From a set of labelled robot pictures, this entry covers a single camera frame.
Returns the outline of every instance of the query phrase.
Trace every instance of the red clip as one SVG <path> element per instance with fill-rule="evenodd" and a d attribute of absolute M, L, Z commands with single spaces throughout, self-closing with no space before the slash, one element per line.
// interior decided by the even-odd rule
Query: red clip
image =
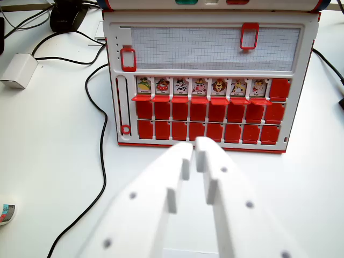
<path fill-rule="evenodd" d="M 134 66 L 124 66 L 123 52 L 133 52 L 134 53 Z M 123 71 L 136 71 L 136 54 L 135 54 L 135 50 L 133 50 L 132 48 L 122 48 L 120 50 L 120 60 L 121 60 L 121 63 L 122 63 L 122 70 Z"/>
<path fill-rule="evenodd" d="M 254 40 L 254 46 L 253 47 L 243 47 L 242 46 L 242 38 L 243 38 L 243 34 L 244 34 L 245 30 L 256 30 L 256 37 Z M 243 50 L 255 49 L 257 46 L 258 32 L 259 32 L 259 23 L 244 23 L 241 27 L 240 48 Z"/>
<path fill-rule="evenodd" d="M 120 130 L 121 130 L 122 134 L 130 134 L 130 133 L 131 133 L 131 128 L 130 128 L 130 126 L 128 126 L 128 125 L 122 125 L 122 126 L 120 127 Z"/>

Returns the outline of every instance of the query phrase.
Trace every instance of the red plastic frame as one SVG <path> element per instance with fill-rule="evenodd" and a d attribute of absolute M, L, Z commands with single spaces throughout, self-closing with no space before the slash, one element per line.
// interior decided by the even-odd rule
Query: red plastic frame
<path fill-rule="evenodd" d="M 254 46 L 253 47 L 243 47 L 242 46 L 242 38 L 243 38 L 243 34 L 244 34 L 245 30 L 256 30 L 256 37 L 254 40 Z M 244 23 L 241 27 L 240 48 L 243 50 L 255 49 L 257 46 L 258 32 L 259 32 L 259 23 Z"/>
<path fill-rule="evenodd" d="M 123 52 L 133 52 L 134 53 L 134 66 L 124 66 Z M 122 64 L 122 70 L 123 71 L 136 71 L 136 54 L 135 54 L 135 50 L 133 50 L 132 48 L 122 48 L 120 50 L 120 61 Z"/>

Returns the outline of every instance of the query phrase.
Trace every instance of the screw hole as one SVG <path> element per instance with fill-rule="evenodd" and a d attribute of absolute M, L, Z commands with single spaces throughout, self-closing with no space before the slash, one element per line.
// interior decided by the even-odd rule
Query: screw hole
<path fill-rule="evenodd" d="M 135 199 L 136 195 L 137 195 L 136 192 L 132 192 L 132 193 L 130 193 L 129 198 L 130 199 Z"/>
<path fill-rule="evenodd" d="M 104 245 L 105 249 L 108 249 L 111 246 L 111 244 L 112 244 L 112 241 L 111 241 L 110 238 L 105 239 L 104 242 L 103 242 L 103 245 Z"/>
<path fill-rule="evenodd" d="M 250 200 L 248 200 L 248 201 L 246 202 L 246 207 L 252 209 L 252 208 L 253 208 L 253 203 L 252 203 Z"/>
<path fill-rule="evenodd" d="M 283 252 L 281 253 L 281 257 L 282 257 L 282 258 L 291 258 L 291 255 L 290 255 L 288 252 L 283 251 Z"/>

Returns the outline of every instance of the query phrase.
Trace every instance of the white plastic board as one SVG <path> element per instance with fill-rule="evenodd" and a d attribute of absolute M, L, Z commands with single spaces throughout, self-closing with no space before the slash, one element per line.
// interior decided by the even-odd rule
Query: white plastic board
<path fill-rule="evenodd" d="M 298 100 L 300 97 L 312 44 L 317 35 L 318 18 L 319 15 L 316 13 L 295 12 L 180 12 L 161 10 L 149 12 L 140 11 L 139 15 L 137 11 L 117 10 L 115 12 L 105 12 L 103 26 L 104 34 L 107 38 L 107 50 L 110 61 L 112 93 L 114 99 L 114 111 L 116 115 L 116 127 L 118 132 L 119 144 L 174 145 L 180 141 L 174 138 L 176 134 L 174 133 L 173 127 L 177 119 L 174 119 L 173 115 L 173 108 L 175 105 L 172 103 L 172 99 L 175 97 L 176 94 L 172 85 L 175 85 L 175 83 L 177 84 L 178 79 L 183 79 L 184 83 L 187 85 L 185 94 L 183 92 L 177 93 L 181 95 L 184 94 L 188 98 L 188 115 L 186 118 L 182 118 L 182 121 L 184 122 L 184 129 L 185 127 L 187 128 L 187 137 L 183 138 L 183 141 L 190 142 L 194 145 L 195 142 L 192 140 L 191 137 L 192 129 L 190 125 L 193 124 L 194 126 L 196 123 L 204 123 L 205 130 L 204 132 L 201 132 L 201 135 L 205 135 L 210 138 L 212 137 L 212 139 L 216 138 L 218 144 L 223 148 L 254 149 L 278 152 L 285 151 L 288 144 Z M 252 50 L 242 51 L 239 44 L 239 37 L 241 36 L 241 29 L 243 27 L 243 24 L 247 23 L 259 24 L 257 47 Z M 166 37 L 166 35 L 170 36 L 170 34 L 155 33 L 158 29 L 161 31 L 171 30 L 173 37 L 173 33 L 176 34 L 176 39 L 174 39 L 173 37 Z M 185 33 L 181 33 L 182 30 L 184 32 L 188 32 L 188 35 L 191 35 L 188 39 L 185 38 L 184 41 L 177 38 L 177 32 L 178 36 L 185 35 Z M 208 33 L 203 33 L 204 37 L 201 37 L 202 31 L 208 31 Z M 213 37 L 209 36 L 209 33 L 211 32 L 215 32 L 215 34 L 226 32 L 228 35 L 221 35 L 220 38 L 222 38 L 222 40 L 227 40 L 230 46 L 228 47 L 224 42 L 221 44 L 218 43 L 219 40 L 213 40 Z M 255 35 L 253 33 L 247 32 L 248 31 L 245 30 L 243 45 L 251 46 L 254 43 Z M 230 36 L 230 33 L 233 34 L 231 36 L 233 42 L 231 42 L 230 39 L 224 39 L 225 36 Z M 275 45 L 271 42 L 271 38 L 275 39 Z M 146 41 L 151 39 L 153 39 L 153 41 L 149 43 L 151 44 L 150 46 Z M 139 46 L 137 42 L 139 41 L 145 42 L 147 44 L 145 47 L 152 48 L 150 51 L 150 55 L 145 55 L 144 48 L 141 50 L 138 49 Z M 166 47 L 171 47 L 173 46 L 173 44 L 177 45 L 177 47 L 175 47 L 174 49 L 174 55 L 177 53 L 179 55 L 178 58 L 187 61 L 193 58 L 191 64 L 188 63 L 189 66 L 187 68 L 176 69 L 175 67 L 176 65 L 178 65 L 178 62 L 176 62 L 177 59 L 173 55 L 171 57 L 171 60 L 164 62 L 160 60 L 158 62 L 156 61 L 158 58 L 161 57 L 159 57 L 159 55 L 161 54 L 160 52 L 164 52 L 164 58 L 166 58 L 166 56 L 168 57 L 170 55 L 170 52 L 172 51 L 170 51 L 169 49 L 166 50 Z M 201 53 L 198 52 L 195 54 L 195 51 L 199 51 L 197 50 L 197 46 L 199 45 L 204 48 L 204 54 L 202 53 L 202 50 Z M 182 52 L 182 49 L 186 48 L 186 46 L 192 53 L 194 53 L 194 56 L 188 55 L 187 53 L 184 54 L 184 52 Z M 220 66 L 216 69 L 210 69 L 208 67 L 198 68 L 198 66 L 210 67 L 210 65 L 212 65 L 212 63 L 209 61 L 207 63 L 204 62 L 205 64 L 203 64 L 202 61 L 198 61 L 198 58 L 208 58 L 210 60 L 211 55 L 208 54 L 207 56 L 207 54 L 205 53 L 206 48 L 210 50 L 218 48 L 219 50 L 223 49 L 224 47 L 227 47 L 227 52 L 229 52 L 230 54 L 229 57 L 228 55 L 226 55 L 227 60 L 225 58 L 223 60 L 220 59 L 222 65 L 226 65 L 228 60 L 231 62 L 232 60 L 240 61 L 241 63 L 237 62 L 234 67 L 227 67 L 226 69 Z M 137 69 L 135 71 L 124 71 L 121 66 L 121 52 L 123 50 L 127 52 L 133 52 L 132 50 L 130 50 L 131 48 L 135 50 Z M 264 54 L 262 54 L 261 56 L 259 56 L 260 59 L 257 64 L 258 68 L 255 68 L 255 53 L 262 53 L 263 51 L 267 51 L 266 57 L 268 57 L 268 60 L 270 61 L 273 60 L 273 62 L 270 62 L 270 64 L 265 64 L 264 58 L 261 57 L 264 56 Z M 286 60 L 279 56 L 280 54 L 282 54 L 283 51 L 288 53 L 286 55 Z M 224 53 L 224 51 L 220 52 L 217 58 L 219 58 L 219 56 L 221 57 L 221 55 L 223 56 Z M 277 61 L 289 63 L 285 65 L 284 70 L 282 70 L 282 68 L 274 68 L 274 66 L 277 67 Z M 159 62 L 163 63 L 164 65 L 168 65 L 169 68 L 156 68 L 151 66 L 152 63 Z M 146 68 L 143 68 L 141 66 L 143 63 L 148 64 L 148 66 Z M 120 83 L 120 80 L 118 79 L 122 77 L 126 79 L 126 83 L 125 85 L 118 85 L 116 82 L 118 81 L 118 83 Z M 206 89 L 205 91 L 202 91 L 203 93 L 206 93 L 202 94 L 202 96 L 208 101 L 211 101 L 213 97 L 222 97 L 229 102 L 233 102 L 232 98 L 235 96 L 243 97 L 249 101 L 252 101 L 254 97 L 265 97 L 268 101 L 279 103 L 279 105 L 282 105 L 284 107 L 284 115 L 280 124 L 277 125 L 279 134 L 278 139 L 276 140 L 276 144 L 270 145 L 264 143 L 266 142 L 266 134 L 264 137 L 265 140 L 264 142 L 262 142 L 263 130 L 264 128 L 268 128 L 269 126 L 264 119 L 267 110 L 266 106 L 263 107 L 262 120 L 257 120 L 257 124 L 256 122 L 247 121 L 247 108 L 245 108 L 244 110 L 244 119 L 241 123 L 238 121 L 232 122 L 227 120 L 227 115 L 233 114 L 235 112 L 229 112 L 228 106 L 225 110 L 224 119 L 218 120 L 218 122 L 213 122 L 213 120 L 208 119 L 210 110 L 209 104 L 206 107 L 206 118 L 204 120 L 202 119 L 200 121 L 195 121 L 194 119 L 191 119 L 190 103 L 192 101 L 192 98 L 194 98 L 194 92 L 192 91 L 195 88 L 194 84 L 200 78 L 204 82 L 204 89 Z M 272 82 L 274 79 L 279 78 L 287 80 L 291 83 L 288 97 L 282 101 L 270 100 L 270 82 Z M 151 86 L 151 89 L 143 89 L 147 92 L 138 91 L 138 82 L 140 82 L 141 79 L 145 81 L 146 84 L 149 84 Z M 159 103 L 152 101 L 156 96 L 159 96 L 160 94 L 158 83 L 161 79 L 169 81 L 169 94 L 164 93 L 165 97 L 163 97 L 164 99 L 166 99 L 166 96 L 168 97 L 169 102 L 167 103 L 169 103 L 169 108 L 167 106 L 159 108 Z M 213 84 L 218 80 L 224 81 L 225 84 L 227 84 L 227 87 L 225 87 L 226 90 L 220 92 L 213 91 Z M 242 89 L 243 91 L 241 92 L 241 94 L 235 95 L 234 93 L 232 94 L 232 91 L 235 83 L 238 80 L 241 82 L 238 90 Z M 253 81 L 262 81 L 262 85 L 265 85 L 263 90 L 265 91 L 265 93 L 263 91 L 259 94 L 255 92 L 255 84 L 252 83 Z M 118 95 L 119 88 L 127 89 L 127 98 L 122 99 Z M 148 103 L 152 104 L 151 107 L 138 108 L 140 111 L 152 110 L 151 115 L 148 115 L 147 118 L 137 116 L 137 107 L 139 107 L 139 105 L 137 104 L 138 102 L 136 102 L 136 99 L 135 101 L 133 99 L 136 98 L 138 94 L 147 94 L 148 96 L 145 99 Z M 122 102 L 128 103 L 127 111 L 119 108 L 119 105 L 122 105 Z M 170 112 L 169 116 L 158 118 L 157 113 L 162 110 L 168 110 Z M 129 124 L 123 119 L 126 117 L 130 121 Z M 227 125 L 233 123 L 236 123 L 242 129 L 239 142 L 228 142 L 224 139 L 228 136 L 228 133 L 226 134 L 226 132 L 228 131 L 226 129 Z M 147 130 L 147 132 L 149 133 L 148 136 L 142 135 L 142 124 L 145 124 L 145 126 L 147 126 L 145 130 Z M 248 126 L 249 124 L 255 125 L 254 128 L 257 128 L 257 126 L 259 128 L 260 132 L 258 137 L 256 138 L 257 141 L 248 141 L 247 135 L 249 135 L 250 133 L 246 132 L 244 142 L 243 132 L 246 130 L 245 128 L 250 128 L 250 126 Z M 130 133 L 122 133 L 121 127 L 123 125 L 125 127 L 130 126 Z M 164 136 L 159 135 L 161 133 L 161 130 L 164 131 Z"/>
<path fill-rule="evenodd" d="M 299 28 L 261 28 L 253 51 L 241 28 L 132 27 L 137 68 L 291 71 Z M 248 46 L 255 31 L 244 33 Z"/>

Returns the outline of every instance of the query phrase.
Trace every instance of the white table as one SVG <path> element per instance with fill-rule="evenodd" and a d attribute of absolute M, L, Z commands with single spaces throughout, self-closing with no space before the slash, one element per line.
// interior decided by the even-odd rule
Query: white table
<path fill-rule="evenodd" d="M 9 18 L 19 22 L 30 15 L 11 13 Z M 92 35 L 99 20 L 101 13 L 90 11 L 80 31 Z M 343 22 L 341 12 L 324 11 L 314 46 L 344 74 Z M 50 33 L 46 24 L 6 39 L 0 73 L 15 52 L 31 52 Z M 80 35 L 60 35 L 46 42 L 36 56 L 88 61 L 98 49 Z M 40 61 L 24 91 L 0 87 L 0 194 L 16 197 L 19 207 L 13 222 L 0 227 L 0 257 L 46 257 L 57 235 L 100 191 L 98 145 L 104 118 L 87 99 L 84 81 L 106 62 L 105 51 L 91 67 Z M 53 257 L 75 257 L 111 198 L 164 152 L 117 145 L 106 68 L 94 76 L 89 88 L 110 118 L 104 140 L 107 188 L 60 240 Z M 338 105 L 342 98 L 338 88 L 344 92 L 339 79 L 313 54 L 287 152 L 228 152 L 313 258 L 340 258 L 344 253 L 344 111 Z M 194 169 L 183 184 L 179 208 L 170 217 L 164 247 L 216 253 L 212 209 L 205 204 L 202 175 Z M 216 257 L 187 252 L 179 257 L 199 256 Z"/>

